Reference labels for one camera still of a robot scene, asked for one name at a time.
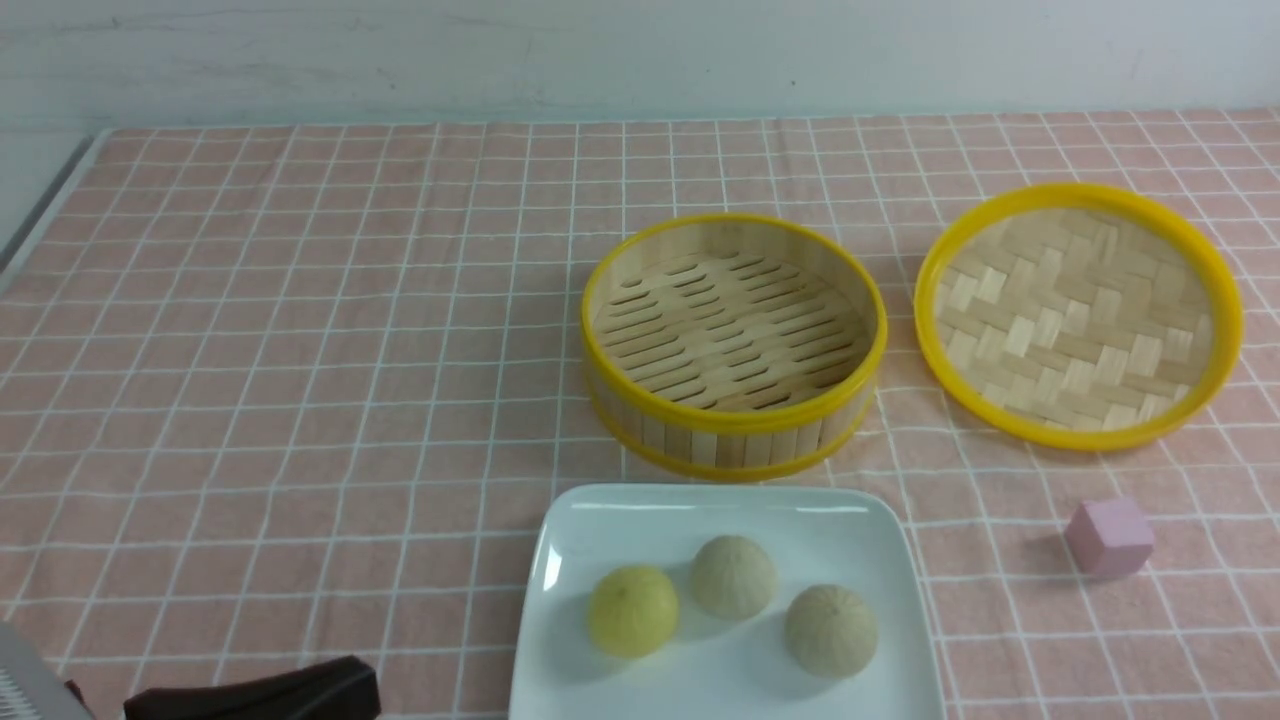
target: white plate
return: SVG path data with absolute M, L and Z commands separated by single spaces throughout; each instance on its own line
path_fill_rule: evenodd
M 717 620 L 687 592 L 708 539 L 739 533 L 778 568 L 773 603 L 741 624 Z M 586 637 L 586 600 L 618 565 L 666 568 L 681 592 L 680 630 L 634 662 Z M 818 680 L 782 644 L 787 605 L 814 583 L 858 591 L 879 619 L 872 664 L 842 683 Z M 840 489 L 584 486 L 547 512 L 529 578 L 511 720 L 831 717 L 943 720 L 942 685 L 906 537 L 893 511 Z

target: pink checkered tablecloth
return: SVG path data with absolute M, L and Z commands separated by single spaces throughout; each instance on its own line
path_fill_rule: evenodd
M 838 238 L 884 293 L 878 406 L 791 482 L 906 523 L 951 717 L 1280 717 L 1272 110 L 125 129 L 87 163 L 0 299 L 0 612 L 100 717 L 348 652 L 390 717 L 503 717 L 552 498 L 672 479 L 588 406 L 586 275 L 726 209 Z M 945 224 L 1070 179 L 1193 219 L 1248 307 L 1230 386 L 1135 452 L 1015 442 L 915 346 Z M 1119 493 L 1156 555 L 1082 582 L 1059 530 Z

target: yellow rim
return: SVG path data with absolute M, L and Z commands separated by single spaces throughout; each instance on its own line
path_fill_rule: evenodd
M 718 410 L 687 407 L 652 395 L 631 382 L 613 365 L 613 363 L 608 360 L 604 355 L 604 348 L 600 347 L 600 343 L 595 340 L 595 333 L 591 332 L 590 318 L 591 297 L 595 295 L 595 286 L 599 283 L 604 268 L 609 266 L 632 245 L 644 242 L 646 238 L 658 233 L 682 225 L 713 222 L 763 223 L 786 228 L 790 232 L 803 234 L 814 242 L 822 243 L 827 250 L 836 254 L 837 258 L 847 263 L 858 273 L 858 275 L 867 284 L 868 292 L 872 297 L 872 305 L 876 307 L 876 338 L 872 341 L 872 347 L 858 369 L 827 392 L 796 405 L 780 407 L 777 410 L 760 410 L 754 413 L 724 413 Z M 682 425 L 692 430 L 713 434 L 769 433 L 795 425 L 803 425 L 829 415 L 849 401 L 849 398 L 851 398 L 859 388 L 867 383 L 868 378 L 870 378 L 876 372 L 876 366 L 879 364 L 881 356 L 884 355 L 886 345 L 888 345 L 888 315 L 884 311 L 884 301 L 881 299 L 879 288 L 876 287 L 876 282 L 872 279 L 870 273 L 868 273 L 852 255 L 826 237 L 795 223 L 788 223 L 777 218 L 735 213 L 721 215 L 698 215 L 694 218 L 677 218 L 675 220 L 668 220 L 643 231 L 639 234 L 632 236 L 622 245 L 614 247 L 612 252 L 600 260 L 599 265 L 596 265 L 595 270 L 591 273 L 590 279 L 586 281 L 586 290 L 582 292 L 580 323 L 582 327 L 582 345 L 586 348 L 588 361 L 596 368 L 600 377 L 605 383 L 608 383 L 613 392 L 618 393 L 618 396 L 645 415 L 660 419 L 666 423 Z
M 614 423 L 607 413 L 604 413 L 604 409 L 600 407 L 599 401 L 595 398 L 595 391 L 589 388 L 588 396 L 591 398 L 591 407 L 595 409 L 595 415 L 600 419 L 600 423 L 605 427 L 605 429 L 613 433 L 613 437 L 617 438 L 623 447 L 662 468 L 663 470 L 689 478 L 716 480 L 718 483 L 758 483 L 762 480 L 772 480 L 776 478 L 794 475 L 800 470 L 805 470 L 818 462 L 822 462 L 827 457 L 835 455 L 837 450 L 849 442 L 849 438 L 854 436 L 854 432 L 861 427 L 863 420 L 867 418 L 867 411 L 872 407 L 872 401 L 876 400 L 876 392 L 873 389 L 873 392 L 868 393 L 867 400 L 863 402 L 863 409 L 858 411 L 858 416 L 855 416 L 854 421 L 849 424 L 849 428 L 840 433 L 840 436 L 831 441 L 831 443 L 819 447 L 809 455 L 796 457 L 795 460 L 781 462 L 778 465 L 767 465 L 764 468 L 716 468 L 712 465 L 695 465 L 692 462 L 685 462 L 684 460 L 668 457 L 643 442 L 637 442 L 627 434 L 621 425 Z
M 947 360 L 933 322 L 933 296 L 952 258 L 980 229 L 1010 215 L 1046 208 L 1082 208 L 1117 215 L 1158 233 L 1196 268 L 1213 304 L 1215 350 L 1201 382 L 1164 415 L 1121 430 L 1083 433 L 1047 428 L 987 402 Z M 1009 192 L 965 213 L 929 250 L 915 283 L 915 333 L 924 360 L 961 405 L 992 425 L 1023 439 L 1062 450 L 1103 452 L 1135 447 L 1176 429 L 1221 389 L 1240 354 L 1244 307 L 1231 270 L 1213 245 L 1164 205 L 1114 187 L 1042 184 Z

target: gray plastic part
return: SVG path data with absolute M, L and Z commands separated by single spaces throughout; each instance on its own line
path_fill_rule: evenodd
M 9 623 L 0 621 L 0 720 L 92 720 Z

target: pink wooden block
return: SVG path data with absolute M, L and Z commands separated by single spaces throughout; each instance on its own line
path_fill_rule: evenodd
M 1117 497 L 1082 502 L 1066 525 L 1066 544 L 1080 570 L 1114 578 L 1142 570 L 1156 536 L 1138 503 Z

